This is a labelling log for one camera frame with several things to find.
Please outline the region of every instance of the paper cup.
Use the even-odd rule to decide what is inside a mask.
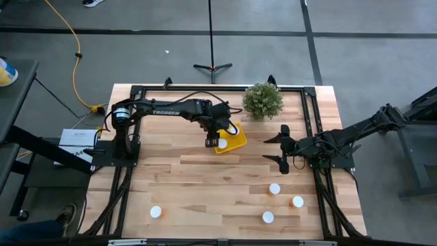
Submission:
[[[152,218],[156,219],[159,218],[163,213],[163,210],[161,209],[160,206],[153,206],[150,209],[150,216],[152,216]]]
[[[262,220],[264,223],[272,223],[274,221],[273,213],[270,211],[264,212],[264,214],[262,214]]]
[[[271,195],[278,195],[281,191],[279,184],[273,183],[268,187],[268,193]]]
[[[303,199],[300,196],[293,197],[292,200],[290,200],[290,206],[294,208],[302,208],[303,207]]]
[[[12,84],[18,78],[18,72],[11,65],[0,59],[0,87]]]
[[[227,146],[226,139],[218,139],[218,147],[219,148],[226,148],[226,146]]]

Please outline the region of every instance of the tripod base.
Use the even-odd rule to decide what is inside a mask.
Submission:
[[[232,67],[232,64],[223,64],[223,65],[220,65],[220,66],[210,66],[210,67],[209,66],[203,66],[203,65],[194,64],[193,67],[195,67],[195,68],[203,68],[203,69],[206,69],[206,70],[210,71],[211,72],[211,83],[215,84],[216,83],[216,72],[219,69],[221,69],[221,68],[230,68],[230,67]]]

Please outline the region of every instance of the yellow extension cord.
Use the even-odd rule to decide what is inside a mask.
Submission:
[[[79,41],[79,38],[77,37],[76,33],[74,32],[73,28],[71,28],[70,24],[62,17],[62,15],[48,2],[48,0],[45,0],[45,2],[50,6],[50,8],[60,17],[60,19],[67,25],[67,27],[70,29],[70,31],[73,33],[74,38],[76,38],[77,42],[77,54],[81,56],[81,42]],[[103,105],[88,105],[86,102],[82,100],[82,98],[79,96],[79,93],[76,89],[76,70],[77,66],[79,65],[80,57],[76,58],[76,63],[74,65],[73,69],[73,75],[72,75],[72,82],[73,82],[73,89],[74,93],[76,94],[77,99],[88,109],[91,110],[92,113],[98,113],[99,108],[103,109]]]

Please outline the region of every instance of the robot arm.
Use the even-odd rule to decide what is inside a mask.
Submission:
[[[136,111],[131,115],[131,107]],[[228,102],[213,105],[210,100],[188,99],[183,102],[166,102],[147,100],[126,99],[112,106],[112,126],[115,129],[113,140],[113,153],[115,158],[124,158],[132,152],[128,138],[129,126],[137,123],[139,119],[147,115],[179,116],[190,122],[198,122],[200,127],[207,132],[205,147],[217,147],[220,135],[218,130],[229,128],[231,107]]]
[[[276,161],[282,174],[288,174],[288,156],[303,156],[313,163],[330,161],[338,156],[349,158],[359,148],[355,142],[372,133],[398,131],[406,124],[406,119],[397,107],[386,105],[370,118],[342,130],[324,131],[314,137],[305,137],[298,141],[290,137],[287,125],[281,126],[281,132],[264,143],[280,143],[282,157],[267,156]]]

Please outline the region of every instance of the person's foot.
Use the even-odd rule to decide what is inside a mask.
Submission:
[[[96,7],[99,3],[103,2],[104,0],[83,0],[82,3],[85,7]]]
[[[56,218],[56,221],[64,226],[64,236],[66,235],[68,226],[70,226],[70,224],[73,222],[74,217],[76,216],[76,210],[76,205],[69,204],[65,206],[61,214]]]

